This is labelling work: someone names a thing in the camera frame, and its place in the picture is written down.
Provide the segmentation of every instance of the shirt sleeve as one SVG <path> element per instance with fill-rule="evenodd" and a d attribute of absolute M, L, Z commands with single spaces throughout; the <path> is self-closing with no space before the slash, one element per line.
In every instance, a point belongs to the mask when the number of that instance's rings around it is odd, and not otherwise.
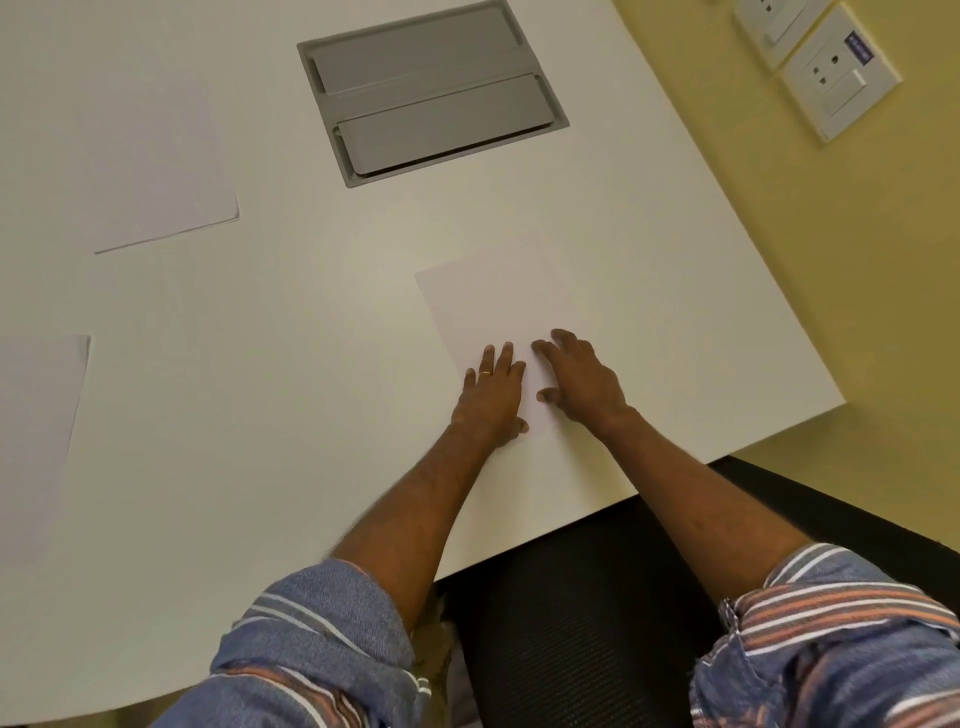
<path fill-rule="evenodd" d="M 960 726 L 960 623 L 851 551 L 808 546 L 720 607 L 694 669 L 698 728 Z"/>
<path fill-rule="evenodd" d="M 220 640 L 210 675 L 160 728 L 415 728 L 429 684 L 394 603 L 351 564 L 327 559 L 276 582 Z"/>

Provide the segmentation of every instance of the person's left hand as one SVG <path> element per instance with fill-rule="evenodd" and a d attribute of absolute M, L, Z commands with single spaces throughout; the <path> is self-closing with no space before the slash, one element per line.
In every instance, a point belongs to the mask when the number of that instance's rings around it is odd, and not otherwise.
<path fill-rule="evenodd" d="M 491 447 L 499 448 L 527 432 L 530 426 L 516 415 L 526 362 L 514 362 L 514 345 L 509 341 L 503 345 L 494 366 L 495 353 L 493 345 L 483 350 L 479 374 L 467 369 L 464 392 L 450 423 L 469 428 Z"/>

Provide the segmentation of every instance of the white table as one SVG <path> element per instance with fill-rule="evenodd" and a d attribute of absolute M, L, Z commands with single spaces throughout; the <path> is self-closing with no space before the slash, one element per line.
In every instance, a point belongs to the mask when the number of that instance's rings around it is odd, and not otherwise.
<path fill-rule="evenodd" d="M 0 724 L 203 678 L 267 584 L 430 445 L 454 371 L 414 274 L 536 237 L 631 402 L 709 460 L 841 402 L 604 0 L 513 0 L 569 129 L 346 189 L 299 41 L 455 0 L 5 0 L 0 334 L 94 336 L 46 562 L 0 574 Z M 112 63 L 209 85 L 240 222 L 71 245 L 66 91 Z M 572 430 L 490 463 L 441 575 L 631 494 Z"/>

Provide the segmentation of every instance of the rolled-up sleeve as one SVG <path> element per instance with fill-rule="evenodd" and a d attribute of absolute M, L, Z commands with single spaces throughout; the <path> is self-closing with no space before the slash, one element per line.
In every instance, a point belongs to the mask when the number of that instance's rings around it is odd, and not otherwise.
<path fill-rule="evenodd" d="M 720 608 L 690 688 L 698 726 L 960 725 L 960 623 L 845 548 L 808 546 Z"/>
<path fill-rule="evenodd" d="M 210 676 L 156 725 L 413 728 L 430 698 L 387 594 L 328 559 L 276 582 L 220 641 Z"/>

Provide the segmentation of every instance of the sticker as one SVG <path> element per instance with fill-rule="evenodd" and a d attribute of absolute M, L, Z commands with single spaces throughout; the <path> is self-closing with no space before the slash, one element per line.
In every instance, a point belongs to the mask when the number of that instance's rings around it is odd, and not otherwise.
<path fill-rule="evenodd" d="M 862 37 L 860 37 L 857 31 L 850 33 L 844 42 L 864 65 L 874 59 L 874 52 L 870 50 L 870 46 L 867 45 L 867 42 Z"/>

